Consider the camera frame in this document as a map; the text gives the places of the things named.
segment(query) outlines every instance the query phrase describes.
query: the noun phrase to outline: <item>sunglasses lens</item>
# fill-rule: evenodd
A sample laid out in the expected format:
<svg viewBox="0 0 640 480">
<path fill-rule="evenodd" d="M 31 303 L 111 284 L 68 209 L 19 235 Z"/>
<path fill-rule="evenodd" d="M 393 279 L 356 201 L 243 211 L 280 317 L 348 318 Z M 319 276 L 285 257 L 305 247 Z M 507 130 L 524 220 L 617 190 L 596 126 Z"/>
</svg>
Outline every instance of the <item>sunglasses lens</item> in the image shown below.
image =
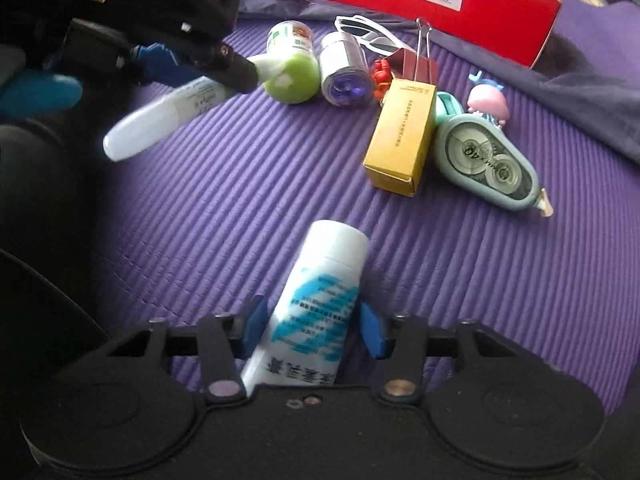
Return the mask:
<svg viewBox="0 0 640 480">
<path fill-rule="evenodd" d="M 387 55 L 393 54 L 396 50 L 398 50 L 398 47 L 396 47 L 394 44 L 388 44 L 385 41 L 371 41 L 369 44 L 377 51 L 384 52 Z"/>
<path fill-rule="evenodd" d="M 348 32 L 349 34 L 352 34 L 353 36 L 356 36 L 358 38 L 361 38 L 362 36 L 373 32 L 372 29 L 367 28 L 367 26 L 363 23 L 359 23 L 353 20 L 341 20 L 339 22 L 339 28 L 341 31 Z"/>
</svg>

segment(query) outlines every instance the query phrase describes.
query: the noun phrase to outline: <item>ribbed purple surface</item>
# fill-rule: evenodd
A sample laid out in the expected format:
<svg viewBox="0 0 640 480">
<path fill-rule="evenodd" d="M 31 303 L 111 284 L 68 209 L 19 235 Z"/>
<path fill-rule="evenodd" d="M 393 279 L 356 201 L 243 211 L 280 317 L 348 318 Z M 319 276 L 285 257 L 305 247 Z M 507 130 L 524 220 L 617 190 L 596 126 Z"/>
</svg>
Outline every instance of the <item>ribbed purple surface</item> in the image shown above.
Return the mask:
<svg viewBox="0 0 640 480">
<path fill-rule="evenodd" d="M 272 25 L 242 22 L 231 43 L 261 52 Z M 317 25 L 318 36 L 330 30 Z M 465 102 L 476 67 L 437 47 L 433 55 L 440 88 Z M 377 190 L 361 168 L 375 105 L 288 107 L 260 90 L 114 165 L 95 243 L 100 321 L 118 332 L 154 316 L 191 323 L 234 311 L 254 294 L 273 304 L 309 224 L 335 219 L 370 237 L 365 300 L 435 326 L 480 320 L 612 410 L 639 348 L 640 171 L 521 93 L 505 94 L 506 133 L 538 170 L 552 218 L 492 206 L 432 164 L 414 198 Z M 345 380 L 370 369 L 358 345 L 347 361 Z M 178 375 L 195 373 L 187 360 Z M 444 360 L 428 361 L 428 379 L 446 373 Z"/>
<path fill-rule="evenodd" d="M 640 7 L 636 4 L 592 7 L 580 0 L 562 0 L 554 30 L 578 45 L 601 74 L 640 79 Z"/>
</svg>

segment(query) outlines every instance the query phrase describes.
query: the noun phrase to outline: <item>white sunglasses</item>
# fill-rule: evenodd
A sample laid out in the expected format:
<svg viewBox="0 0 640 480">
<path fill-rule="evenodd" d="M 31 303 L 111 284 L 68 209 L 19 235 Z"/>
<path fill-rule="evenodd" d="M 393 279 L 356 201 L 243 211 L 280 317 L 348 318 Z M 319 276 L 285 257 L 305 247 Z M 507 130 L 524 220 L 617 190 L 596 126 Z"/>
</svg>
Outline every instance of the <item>white sunglasses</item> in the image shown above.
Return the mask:
<svg viewBox="0 0 640 480">
<path fill-rule="evenodd" d="M 337 30 L 353 35 L 361 46 L 380 56 L 389 56 L 399 48 L 415 52 L 385 27 L 364 16 L 336 16 L 334 24 Z"/>
</svg>

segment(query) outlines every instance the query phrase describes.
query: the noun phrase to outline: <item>pink toy figure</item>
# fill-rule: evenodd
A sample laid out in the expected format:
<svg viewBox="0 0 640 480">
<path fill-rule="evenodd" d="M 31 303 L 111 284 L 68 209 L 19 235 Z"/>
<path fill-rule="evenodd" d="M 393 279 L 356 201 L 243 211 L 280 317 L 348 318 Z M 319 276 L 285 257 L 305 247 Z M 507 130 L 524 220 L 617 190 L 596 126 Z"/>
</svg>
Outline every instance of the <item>pink toy figure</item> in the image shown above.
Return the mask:
<svg viewBox="0 0 640 480">
<path fill-rule="evenodd" d="M 492 79 L 480 79 L 481 77 L 482 72 L 476 75 L 469 74 L 469 79 L 476 86 L 471 89 L 466 106 L 469 113 L 480 115 L 498 128 L 502 128 L 511 117 L 507 100 L 500 91 L 504 87 Z"/>
</svg>

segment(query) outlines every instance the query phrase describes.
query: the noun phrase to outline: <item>white tube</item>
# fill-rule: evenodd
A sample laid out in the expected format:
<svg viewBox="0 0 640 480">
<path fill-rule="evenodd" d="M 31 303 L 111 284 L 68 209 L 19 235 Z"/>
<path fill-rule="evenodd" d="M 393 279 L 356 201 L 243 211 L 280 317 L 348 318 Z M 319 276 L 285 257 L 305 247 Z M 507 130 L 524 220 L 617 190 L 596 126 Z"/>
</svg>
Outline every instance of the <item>white tube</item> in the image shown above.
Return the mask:
<svg viewBox="0 0 640 480">
<path fill-rule="evenodd" d="M 256 384 L 333 384 L 369 239 L 340 222 L 311 224 L 259 345 L 242 370 Z"/>
<path fill-rule="evenodd" d="M 283 60 L 267 54 L 248 59 L 257 68 L 258 84 L 284 70 Z M 102 140 L 104 153 L 113 161 L 134 156 L 235 94 L 208 77 L 199 77 L 119 121 Z"/>
</svg>

